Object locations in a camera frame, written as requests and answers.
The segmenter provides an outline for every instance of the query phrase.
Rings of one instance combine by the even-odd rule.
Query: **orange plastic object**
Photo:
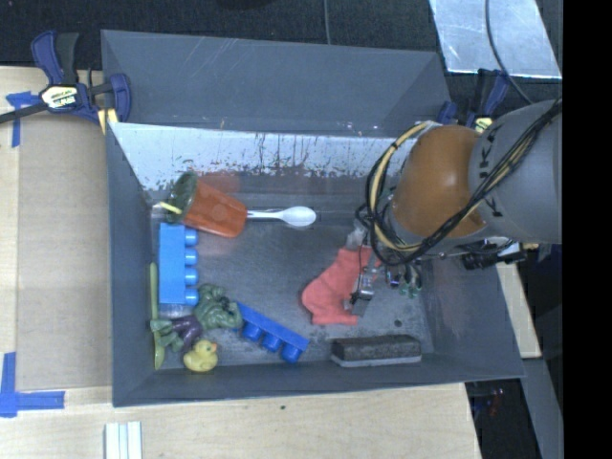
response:
[[[186,172],[170,192],[167,202],[181,214],[168,212],[170,223],[233,238],[247,221],[247,207],[230,195],[209,186],[195,172]]]

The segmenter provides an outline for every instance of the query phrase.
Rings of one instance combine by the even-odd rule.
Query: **white object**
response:
[[[317,220],[317,214],[310,208],[295,206],[284,210],[249,210],[247,219],[280,219],[288,225],[304,228]]]
[[[142,459],[141,423],[106,424],[104,459]]]
[[[485,24],[485,0],[429,0],[450,72],[499,69]],[[561,78],[536,0],[490,0],[492,37],[510,75]]]

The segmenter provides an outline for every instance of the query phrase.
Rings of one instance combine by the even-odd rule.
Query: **yellow clamp handle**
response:
[[[102,134],[106,135],[106,122],[119,122],[115,109],[100,109],[98,111],[99,125],[102,128]]]

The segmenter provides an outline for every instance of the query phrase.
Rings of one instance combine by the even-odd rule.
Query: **wooden table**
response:
[[[46,85],[35,68],[0,67],[0,112],[7,93]],[[16,348],[19,149],[0,125],[0,352]],[[515,267],[500,282],[523,358],[540,349]],[[67,389],[65,409],[0,419],[2,457],[103,456],[107,423],[142,423],[145,458],[479,458],[463,384],[361,393],[113,408],[111,388]]]

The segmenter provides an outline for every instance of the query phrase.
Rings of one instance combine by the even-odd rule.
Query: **red cloth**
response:
[[[357,324],[359,317],[345,310],[343,301],[351,298],[355,281],[367,266],[371,251],[365,247],[357,251],[341,248],[334,263],[304,289],[302,303],[313,314],[313,324]]]

